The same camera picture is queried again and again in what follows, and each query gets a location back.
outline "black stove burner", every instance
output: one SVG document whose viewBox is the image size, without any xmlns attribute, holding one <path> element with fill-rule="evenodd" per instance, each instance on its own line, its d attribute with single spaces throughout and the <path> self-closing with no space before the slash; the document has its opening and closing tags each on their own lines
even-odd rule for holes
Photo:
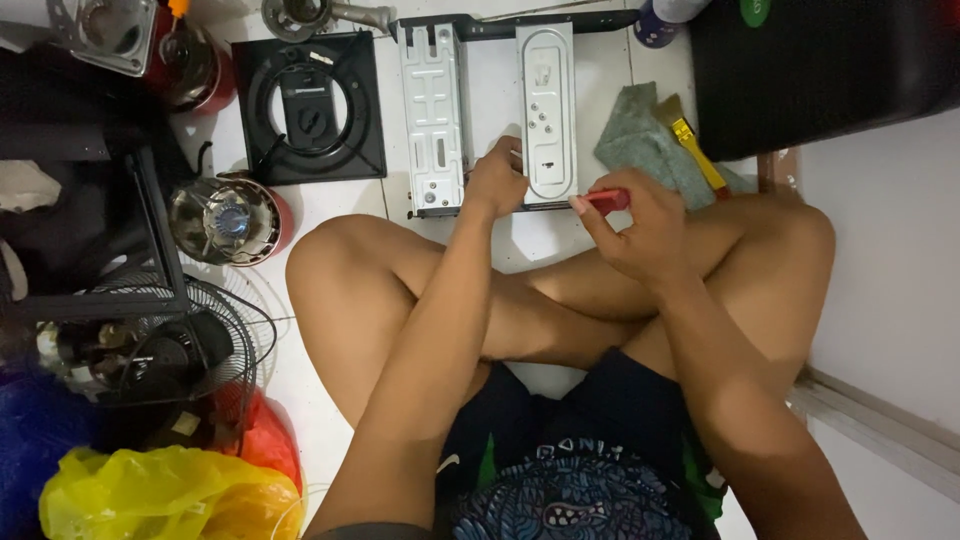
<svg viewBox="0 0 960 540">
<path fill-rule="evenodd" d="M 233 43 L 233 64 L 248 163 L 259 163 L 276 141 L 270 121 L 275 87 L 283 100 L 287 140 L 258 168 L 255 180 L 288 185 L 387 176 L 373 34 L 330 34 L 296 44 Z M 340 133 L 332 82 L 347 98 Z"/>
</svg>

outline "fingernail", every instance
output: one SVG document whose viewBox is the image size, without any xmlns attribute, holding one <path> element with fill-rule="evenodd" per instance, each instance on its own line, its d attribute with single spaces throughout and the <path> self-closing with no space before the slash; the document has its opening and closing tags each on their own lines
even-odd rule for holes
<svg viewBox="0 0 960 540">
<path fill-rule="evenodd" d="M 573 211 L 577 212 L 577 215 L 584 215 L 587 211 L 587 203 L 581 201 L 579 195 L 570 195 L 566 200 L 570 202 Z"/>
</svg>

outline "yellow plastic bag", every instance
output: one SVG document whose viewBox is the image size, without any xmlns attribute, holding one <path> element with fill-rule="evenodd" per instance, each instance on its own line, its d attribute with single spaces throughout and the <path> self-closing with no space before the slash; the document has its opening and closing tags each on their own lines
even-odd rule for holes
<svg viewBox="0 0 960 540">
<path fill-rule="evenodd" d="M 40 495 L 40 524 L 54 540 L 270 540 L 274 527 L 274 538 L 293 540 L 302 522 L 282 473 L 180 446 L 74 449 Z"/>
</svg>

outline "crossed legs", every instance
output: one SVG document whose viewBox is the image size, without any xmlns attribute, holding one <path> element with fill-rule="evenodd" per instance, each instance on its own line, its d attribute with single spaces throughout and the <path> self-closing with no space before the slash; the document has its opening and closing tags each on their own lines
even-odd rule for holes
<svg viewBox="0 0 960 540">
<path fill-rule="evenodd" d="M 770 359 L 770 390 L 785 396 L 809 354 L 827 293 L 829 221 L 797 202 L 738 197 L 690 214 L 685 243 L 714 298 Z M 300 334 L 352 426 L 443 251 L 366 215 L 331 219 L 294 247 L 287 286 Z M 595 250 L 531 272 L 493 272 L 484 358 L 588 370 L 610 346 L 676 378 L 649 292 Z M 479 364 L 470 395 L 489 369 Z"/>
</svg>

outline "red plastic bag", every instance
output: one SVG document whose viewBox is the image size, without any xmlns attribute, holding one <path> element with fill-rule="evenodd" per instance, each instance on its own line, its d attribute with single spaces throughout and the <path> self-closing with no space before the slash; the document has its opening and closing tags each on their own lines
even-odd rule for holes
<svg viewBox="0 0 960 540">
<path fill-rule="evenodd" d="M 237 391 L 231 383 L 217 392 L 217 407 L 229 406 Z M 243 431 L 243 451 L 240 457 L 257 467 L 267 467 L 280 471 L 293 481 L 297 492 L 303 495 L 303 478 L 300 475 L 300 454 L 293 437 L 283 426 L 279 416 L 267 404 L 263 391 L 253 390 L 247 413 L 241 420 L 239 429 Z M 217 452 L 237 455 L 239 441 L 233 440 L 228 446 L 217 448 Z"/>
</svg>

